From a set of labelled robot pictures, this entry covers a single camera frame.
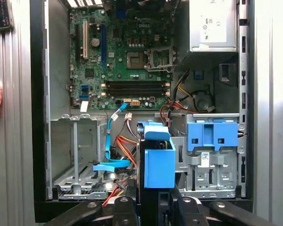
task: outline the white connector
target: white connector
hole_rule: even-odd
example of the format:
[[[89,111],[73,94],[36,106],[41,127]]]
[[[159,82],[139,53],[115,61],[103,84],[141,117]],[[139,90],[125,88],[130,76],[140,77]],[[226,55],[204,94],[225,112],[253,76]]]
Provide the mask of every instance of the white connector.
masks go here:
[[[131,120],[131,119],[132,119],[132,113],[131,113],[131,112],[128,112],[128,113],[125,115],[124,121],[126,121],[126,120]]]

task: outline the blue sata port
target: blue sata port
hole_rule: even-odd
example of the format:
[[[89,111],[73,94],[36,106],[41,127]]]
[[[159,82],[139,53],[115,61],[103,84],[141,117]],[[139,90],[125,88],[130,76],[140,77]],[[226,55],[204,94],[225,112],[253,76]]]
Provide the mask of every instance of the blue sata port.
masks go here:
[[[80,95],[79,98],[80,98],[80,100],[89,100],[88,95]]]
[[[88,85],[81,85],[81,89],[88,89],[89,86]]]

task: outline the aluminum frame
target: aluminum frame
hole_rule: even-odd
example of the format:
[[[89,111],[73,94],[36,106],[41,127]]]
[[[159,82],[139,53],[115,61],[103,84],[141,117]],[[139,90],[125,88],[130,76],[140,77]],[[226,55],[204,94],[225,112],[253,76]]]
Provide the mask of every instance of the aluminum frame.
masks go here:
[[[34,225],[30,2],[12,0],[14,29],[0,33],[0,226]]]
[[[283,226],[283,0],[253,8],[254,212]]]

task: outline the pcie slot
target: pcie slot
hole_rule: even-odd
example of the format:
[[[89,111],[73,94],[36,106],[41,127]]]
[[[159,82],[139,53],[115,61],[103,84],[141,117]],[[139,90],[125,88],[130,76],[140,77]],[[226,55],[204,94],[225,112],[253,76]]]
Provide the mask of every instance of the pcie slot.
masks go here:
[[[80,47],[80,27],[78,24],[75,25],[75,61],[78,65],[80,63],[81,57],[81,47]]]
[[[83,58],[88,59],[89,25],[83,22]]]
[[[104,68],[106,68],[106,26],[104,24],[100,25],[100,53],[101,61]]]
[[[111,96],[161,96],[167,92],[162,81],[107,81],[106,87]]]

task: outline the sticker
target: sticker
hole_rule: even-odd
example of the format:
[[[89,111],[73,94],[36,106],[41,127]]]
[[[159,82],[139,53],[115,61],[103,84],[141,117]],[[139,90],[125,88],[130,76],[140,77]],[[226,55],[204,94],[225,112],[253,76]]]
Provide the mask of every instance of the sticker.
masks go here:
[[[208,50],[209,46],[204,45],[204,44],[199,44],[200,49]]]
[[[209,152],[201,152],[201,165],[200,167],[209,167]]]
[[[80,112],[87,112],[89,101],[82,101]]]
[[[226,42],[227,7],[224,0],[206,0],[203,4],[206,10],[200,15],[200,41]]]
[[[115,121],[118,118],[118,115],[114,113],[111,118],[113,119],[113,121]]]

